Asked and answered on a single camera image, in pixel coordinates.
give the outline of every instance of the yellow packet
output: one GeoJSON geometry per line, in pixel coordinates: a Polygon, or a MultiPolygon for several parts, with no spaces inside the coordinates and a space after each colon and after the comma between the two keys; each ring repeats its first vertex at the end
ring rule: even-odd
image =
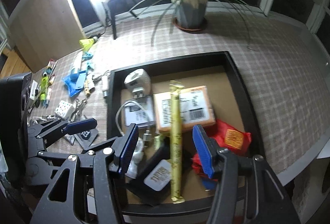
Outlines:
{"type": "Polygon", "coordinates": [[[171,199],[174,204],[184,202],[181,196],[182,176],[182,120],[180,114],[180,91],[184,86],[176,81],[170,82],[171,91],[171,199]]]}

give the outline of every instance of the gray flower pot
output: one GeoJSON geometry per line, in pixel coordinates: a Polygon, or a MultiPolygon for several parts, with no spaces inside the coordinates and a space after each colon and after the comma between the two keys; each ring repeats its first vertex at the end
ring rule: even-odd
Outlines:
{"type": "Polygon", "coordinates": [[[186,29],[198,29],[205,15],[208,0],[183,0],[177,1],[179,5],[176,11],[178,24],[186,29]]]}

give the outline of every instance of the plaid tablecloth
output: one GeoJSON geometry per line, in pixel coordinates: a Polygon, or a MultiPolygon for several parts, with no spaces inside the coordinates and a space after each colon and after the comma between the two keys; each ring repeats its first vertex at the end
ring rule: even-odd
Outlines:
{"type": "MultiPolygon", "coordinates": [[[[266,157],[279,173],[300,158],[330,124],[330,94],[312,57],[290,25],[262,17],[249,16],[251,41],[241,18],[228,13],[209,13],[208,26],[201,34],[174,29],[169,34],[169,20],[163,20],[151,46],[151,33],[157,17],[123,22],[117,25],[118,39],[108,29],[90,49],[96,72],[103,73],[133,64],[173,56],[228,50],[249,91],[266,157]]],[[[52,99],[47,109],[34,108],[32,116],[53,114],[60,100],[73,102],[61,78],[71,70],[76,52],[58,61],[52,99]]],[[[42,71],[34,75],[39,80],[42,71]]],[[[83,113],[98,121],[99,137],[106,139],[107,106],[101,83],[88,99],[83,113]]],[[[78,98],[83,99],[81,92],[78,98]]],[[[64,139],[50,151],[75,152],[81,147],[64,139]]]]}

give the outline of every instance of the bolt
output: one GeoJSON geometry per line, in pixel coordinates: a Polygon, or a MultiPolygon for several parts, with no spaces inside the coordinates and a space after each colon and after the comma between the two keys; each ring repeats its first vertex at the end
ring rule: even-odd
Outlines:
{"type": "Polygon", "coordinates": [[[68,157],[69,161],[75,161],[76,159],[77,159],[77,156],[73,155],[73,154],[68,157]]]}
{"type": "Polygon", "coordinates": [[[227,148],[219,150],[220,153],[227,153],[229,150],[227,148]]]}
{"type": "Polygon", "coordinates": [[[113,149],[112,148],[105,148],[103,149],[103,153],[106,154],[106,155],[109,155],[113,152],[113,149]]]}
{"type": "Polygon", "coordinates": [[[263,159],[264,159],[264,157],[262,157],[261,155],[255,155],[256,161],[262,161],[263,159]]]}

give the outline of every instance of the red bag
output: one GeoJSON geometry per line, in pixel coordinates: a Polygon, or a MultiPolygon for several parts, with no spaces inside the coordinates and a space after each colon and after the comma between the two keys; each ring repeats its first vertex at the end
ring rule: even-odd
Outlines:
{"type": "MultiPolygon", "coordinates": [[[[231,125],[217,119],[217,124],[205,128],[205,132],[211,138],[214,138],[220,147],[228,148],[233,153],[244,156],[251,143],[251,133],[238,131],[231,125]]],[[[198,153],[192,158],[192,168],[200,176],[204,174],[198,153]]]]}

